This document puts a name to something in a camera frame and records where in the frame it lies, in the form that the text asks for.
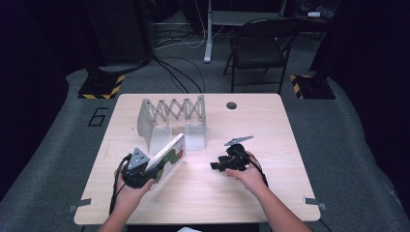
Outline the black upright cabinet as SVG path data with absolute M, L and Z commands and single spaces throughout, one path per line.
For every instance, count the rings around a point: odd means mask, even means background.
M 84 0 L 107 65 L 148 64 L 153 55 L 146 0 Z

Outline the person's right hand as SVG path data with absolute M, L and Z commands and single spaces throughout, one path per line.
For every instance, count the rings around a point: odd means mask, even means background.
M 245 171 L 233 170 L 227 168 L 225 173 L 239 180 L 243 186 L 249 190 L 254 196 L 259 197 L 269 188 L 265 184 L 261 168 L 255 158 L 254 154 L 248 152 L 250 158 L 249 167 Z

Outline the white desk leg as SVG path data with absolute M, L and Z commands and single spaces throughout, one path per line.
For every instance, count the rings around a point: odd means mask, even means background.
M 213 50 L 213 9 L 212 0 L 208 0 L 208 10 L 207 10 L 207 41 L 205 47 L 205 53 L 203 61 L 205 64 L 209 64 L 212 60 L 212 50 Z

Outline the grey expandable bookend rack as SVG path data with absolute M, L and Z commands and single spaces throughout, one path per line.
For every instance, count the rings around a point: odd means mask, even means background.
M 156 155 L 179 133 L 185 135 L 188 151 L 206 148 L 205 97 L 183 99 L 144 99 L 137 117 L 137 132 L 147 144 L 148 153 Z

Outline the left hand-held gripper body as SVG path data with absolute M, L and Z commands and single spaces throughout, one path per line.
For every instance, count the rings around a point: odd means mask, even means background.
M 141 189 L 149 180 L 156 179 L 160 171 L 158 167 L 147 169 L 149 157 L 135 148 L 126 167 L 122 171 L 125 184 L 134 189 Z

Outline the black folding chair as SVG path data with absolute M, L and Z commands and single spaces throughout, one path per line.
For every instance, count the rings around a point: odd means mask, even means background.
M 231 92 L 235 91 L 237 70 L 281 69 L 280 79 L 265 81 L 277 84 L 281 93 L 293 42 L 300 35 L 301 23 L 296 18 L 259 18 L 242 25 L 230 39 L 230 55 L 223 73 L 231 69 Z

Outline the person's left hand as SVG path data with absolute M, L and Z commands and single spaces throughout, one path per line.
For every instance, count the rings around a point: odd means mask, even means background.
M 116 177 L 116 192 L 114 193 L 115 204 L 114 209 L 130 209 L 132 212 L 139 205 L 142 197 L 151 189 L 155 183 L 153 179 L 150 179 L 142 188 L 131 188 L 125 184 L 123 180 L 122 170 L 118 171 Z

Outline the grey table edge bracket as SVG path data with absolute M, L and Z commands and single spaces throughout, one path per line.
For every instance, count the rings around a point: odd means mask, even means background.
M 68 213 L 73 213 L 75 212 L 79 207 L 87 206 L 91 204 L 92 199 L 91 198 L 86 198 L 86 199 L 81 199 L 77 201 L 76 203 L 73 203 L 68 206 L 67 212 Z
M 317 206 L 320 210 L 327 210 L 328 209 L 326 203 L 325 202 L 320 202 L 318 199 L 304 196 L 303 200 L 307 205 Z

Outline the white caterpillar picture book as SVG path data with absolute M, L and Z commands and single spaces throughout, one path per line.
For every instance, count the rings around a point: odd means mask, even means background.
M 154 183 L 152 189 L 155 189 L 160 183 L 163 183 L 167 176 L 175 169 L 186 155 L 185 135 L 179 133 L 171 142 L 161 149 L 152 159 L 149 160 L 147 169 L 150 170 L 156 166 L 163 167 L 163 174 L 158 183 Z

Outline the black yellow striped stand base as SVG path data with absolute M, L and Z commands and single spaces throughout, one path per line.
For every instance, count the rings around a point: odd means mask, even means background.
M 80 87 L 77 97 L 88 100 L 113 99 L 119 92 L 124 79 L 123 75 L 116 74 L 106 74 L 99 79 L 88 76 Z
M 326 79 L 317 79 L 312 75 L 292 74 L 290 80 L 298 99 L 334 100 L 336 98 Z

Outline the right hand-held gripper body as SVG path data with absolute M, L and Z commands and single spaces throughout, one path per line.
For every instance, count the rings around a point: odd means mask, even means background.
M 240 171 L 245 171 L 247 169 L 247 165 L 250 164 L 250 158 L 246 153 L 242 142 L 249 139 L 252 139 L 252 135 L 232 138 L 230 141 L 225 143 L 225 146 L 227 146 L 227 157 L 223 158 L 221 162 L 222 171 L 227 168 Z

